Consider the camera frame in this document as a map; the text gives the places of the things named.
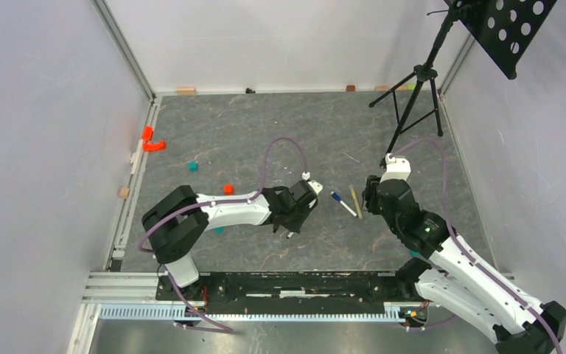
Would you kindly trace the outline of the yellow highlighter pen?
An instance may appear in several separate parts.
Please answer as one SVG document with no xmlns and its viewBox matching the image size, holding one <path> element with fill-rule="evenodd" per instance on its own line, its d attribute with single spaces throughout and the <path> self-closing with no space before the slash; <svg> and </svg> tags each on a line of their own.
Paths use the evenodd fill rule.
<svg viewBox="0 0 566 354">
<path fill-rule="evenodd" d="M 355 206 L 355 209 L 356 209 L 357 217 L 360 220 L 362 220 L 363 219 L 363 212 L 362 212 L 362 208 L 360 207 L 359 199 L 357 197 L 357 193 L 355 191 L 353 184 L 349 185 L 349 190 L 350 190 L 350 193 L 352 195 L 352 199 L 354 201 L 354 206 Z"/>
</svg>

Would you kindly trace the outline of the white pen with blue tip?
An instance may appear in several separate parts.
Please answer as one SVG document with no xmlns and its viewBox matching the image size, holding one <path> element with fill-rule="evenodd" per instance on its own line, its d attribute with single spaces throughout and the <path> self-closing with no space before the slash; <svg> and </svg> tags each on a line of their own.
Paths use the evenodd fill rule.
<svg viewBox="0 0 566 354">
<path fill-rule="evenodd" d="M 354 218 L 358 217 L 358 214 L 341 198 L 341 201 L 337 201 L 348 213 L 350 213 Z"/>
</svg>

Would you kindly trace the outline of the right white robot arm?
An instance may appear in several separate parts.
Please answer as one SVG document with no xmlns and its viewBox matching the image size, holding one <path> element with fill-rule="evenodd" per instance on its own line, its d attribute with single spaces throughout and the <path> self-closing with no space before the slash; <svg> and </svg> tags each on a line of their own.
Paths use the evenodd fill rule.
<svg viewBox="0 0 566 354">
<path fill-rule="evenodd" d="M 369 176 L 362 197 L 368 212 L 419 253 L 396 273 L 402 299 L 435 302 L 478 329 L 498 353 L 562 352 L 566 309 L 506 279 L 443 217 L 421 209 L 406 181 Z"/>
</svg>

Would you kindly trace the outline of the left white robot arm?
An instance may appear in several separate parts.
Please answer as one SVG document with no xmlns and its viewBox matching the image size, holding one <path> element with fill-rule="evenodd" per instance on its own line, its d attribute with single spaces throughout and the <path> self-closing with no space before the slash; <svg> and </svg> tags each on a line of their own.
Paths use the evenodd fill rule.
<svg viewBox="0 0 566 354">
<path fill-rule="evenodd" d="M 274 232 L 284 228 L 299 233 L 317 207 L 323 188 L 317 181 L 300 180 L 291 187 L 214 196 L 181 185 L 144 214 L 144 239 L 172 277 L 176 294 L 193 300 L 202 291 L 202 281 L 191 250 L 203 233 L 237 225 L 272 226 Z"/>
</svg>

